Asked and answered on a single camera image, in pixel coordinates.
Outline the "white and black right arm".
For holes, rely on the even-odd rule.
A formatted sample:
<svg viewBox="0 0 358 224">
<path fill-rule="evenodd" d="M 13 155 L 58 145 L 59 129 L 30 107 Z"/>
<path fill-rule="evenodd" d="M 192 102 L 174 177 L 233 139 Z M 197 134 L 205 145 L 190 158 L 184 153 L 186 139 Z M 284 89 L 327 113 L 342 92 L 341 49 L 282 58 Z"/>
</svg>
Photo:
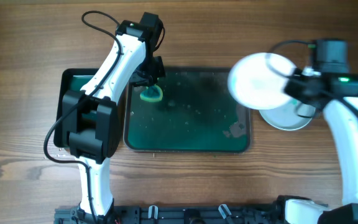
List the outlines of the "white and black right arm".
<svg viewBox="0 0 358 224">
<path fill-rule="evenodd" d="M 334 138 L 342 175 L 342 206 L 328 209 L 306 199 L 285 202 L 286 223 L 358 223 L 358 75 L 293 74 L 284 92 L 323 112 Z"/>
</svg>

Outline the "green and yellow sponge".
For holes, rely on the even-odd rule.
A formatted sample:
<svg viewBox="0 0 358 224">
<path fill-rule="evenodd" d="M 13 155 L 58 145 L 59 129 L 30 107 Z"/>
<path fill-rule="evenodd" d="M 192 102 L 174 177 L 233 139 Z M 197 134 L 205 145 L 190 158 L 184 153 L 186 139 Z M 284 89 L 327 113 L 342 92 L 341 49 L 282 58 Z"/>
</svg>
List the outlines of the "green and yellow sponge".
<svg viewBox="0 0 358 224">
<path fill-rule="evenodd" d="M 163 91 L 158 85 L 149 86 L 140 93 L 140 98 L 149 103 L 156 103 L 162 100 Z"/>
</svg>

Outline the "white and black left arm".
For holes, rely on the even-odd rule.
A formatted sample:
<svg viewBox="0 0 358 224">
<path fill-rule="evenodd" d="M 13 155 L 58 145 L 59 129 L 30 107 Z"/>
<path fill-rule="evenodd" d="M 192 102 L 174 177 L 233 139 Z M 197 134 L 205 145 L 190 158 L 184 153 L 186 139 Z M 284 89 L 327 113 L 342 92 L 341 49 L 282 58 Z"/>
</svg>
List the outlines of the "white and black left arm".
<svg viewBox="0 0 358 224">
<path fill-rule="evenodd" d="M 164 77 L 162 59 L 154 56 L 164 35 L 163 22 L 155 14 L 145 14 L 139 23 L 123 21 L 112 36 L 115 43 L 109 55 L 91 80 L 62 96 L 58 146 L 69 149 L 80 169 L 80 221 L 112 219 L 109 160 L 121 137 L 117 104 L 128 83 L 150 87 Z"/>
</svg>

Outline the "white plate with green stain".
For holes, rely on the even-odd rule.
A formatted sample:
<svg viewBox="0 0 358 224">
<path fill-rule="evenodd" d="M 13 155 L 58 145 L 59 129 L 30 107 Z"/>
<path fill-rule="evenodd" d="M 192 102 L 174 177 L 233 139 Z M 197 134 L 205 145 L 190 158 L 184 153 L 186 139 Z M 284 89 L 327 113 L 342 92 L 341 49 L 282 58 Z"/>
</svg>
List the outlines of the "white plate with green stain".
<svg viewBox="0 0 358 224">
<path fill-rule="evenodd" d="M 307 126 L 316 113 L 313 106 L 292 99 L 288 103 L 271 110 L 260 110 L 261 117 L 274 128 L 296 131 Z"/>
</svg>

